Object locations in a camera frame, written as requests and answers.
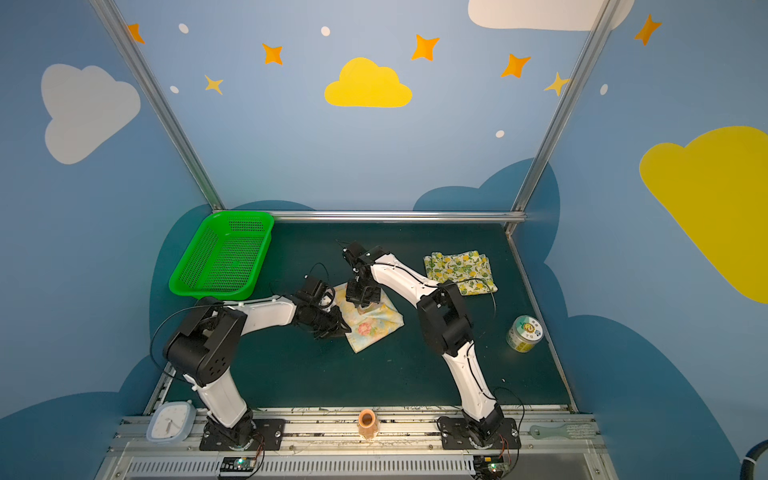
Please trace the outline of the pink floral skirt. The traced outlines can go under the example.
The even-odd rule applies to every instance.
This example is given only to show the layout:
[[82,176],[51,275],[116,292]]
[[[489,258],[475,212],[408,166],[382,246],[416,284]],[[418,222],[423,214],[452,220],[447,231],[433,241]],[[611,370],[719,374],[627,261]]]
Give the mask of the pink floral skirt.
[[360,353],[404,325],[403,315],[384,291],[381,292],[379,303],[356,307],[346,300],[345,284],[336,286],[334,290],[334,305],[339,307],[344,321],[351,329],[350,333],[346,333],[346,338],[355,353]]

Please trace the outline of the lemon print skirt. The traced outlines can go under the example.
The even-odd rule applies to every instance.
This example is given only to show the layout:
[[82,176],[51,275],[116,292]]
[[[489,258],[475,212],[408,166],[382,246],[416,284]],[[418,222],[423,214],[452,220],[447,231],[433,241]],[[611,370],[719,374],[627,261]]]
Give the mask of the lemon print skirt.
[[424,257],[427,277],[436,283],[451,281],[463,296],[496,293],[498,287],[485,254],[477,250],[446,255],[432,252]]

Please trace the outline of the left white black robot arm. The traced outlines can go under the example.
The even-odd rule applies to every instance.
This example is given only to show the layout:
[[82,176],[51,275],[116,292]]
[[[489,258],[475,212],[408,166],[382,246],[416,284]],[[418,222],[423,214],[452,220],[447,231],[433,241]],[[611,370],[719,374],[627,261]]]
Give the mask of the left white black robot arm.
[[316,339],[351,332],[338,306],[296,296],[240,303],[204,297],[182,312],[186,317],[163,348],[163,356],[198,392],[207,407],[209,425],[237,445],[244,444],[252,431],[252,411],[231,374],[243,336],[288,325],[307,326]]

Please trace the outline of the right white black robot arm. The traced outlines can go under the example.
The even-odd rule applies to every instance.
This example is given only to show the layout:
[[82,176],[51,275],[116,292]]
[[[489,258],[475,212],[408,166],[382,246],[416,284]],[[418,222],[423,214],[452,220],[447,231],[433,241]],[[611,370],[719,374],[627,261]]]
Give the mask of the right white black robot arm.
[[379,246],[367,250],[352,242],[342,252],[353,271],[346,300],[367,307],[386,287],[413,305],[427,346],[441,355],[454,379],[470,438],[482,447],[492,443],[505,417],[480,368],[473,320],[458,285],[430,280]]

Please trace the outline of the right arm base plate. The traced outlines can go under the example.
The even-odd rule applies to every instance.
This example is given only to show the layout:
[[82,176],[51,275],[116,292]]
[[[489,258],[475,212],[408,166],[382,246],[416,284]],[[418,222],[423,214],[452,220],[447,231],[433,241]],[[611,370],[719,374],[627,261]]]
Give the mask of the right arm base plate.
[[468,422],[464,418],[440,416],[436,426],[444,450],[516,450],[521,447],[517,423],[512,418],[503,419],[496,433],[483,443],[478,443],[470,435]]

